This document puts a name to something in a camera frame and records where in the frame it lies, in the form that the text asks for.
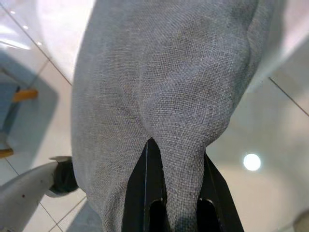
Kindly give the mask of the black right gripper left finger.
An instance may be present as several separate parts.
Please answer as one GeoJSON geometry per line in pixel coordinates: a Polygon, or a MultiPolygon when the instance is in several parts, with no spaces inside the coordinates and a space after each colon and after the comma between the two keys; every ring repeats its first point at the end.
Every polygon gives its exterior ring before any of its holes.
{"type": "Polygon", "coordinates": [[[160,150],[150,138],[127,183],[121,231],[168,232],[166,202],[160,150]]]}

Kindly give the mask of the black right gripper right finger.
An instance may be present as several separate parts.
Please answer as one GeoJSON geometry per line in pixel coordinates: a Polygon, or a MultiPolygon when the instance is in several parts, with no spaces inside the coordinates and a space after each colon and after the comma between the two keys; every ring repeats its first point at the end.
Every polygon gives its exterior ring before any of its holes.
{"type": "Polygon", "coordinates": [[[244,232],[227,182],[206,154],[197,228],[199,232],[244,232]]]}

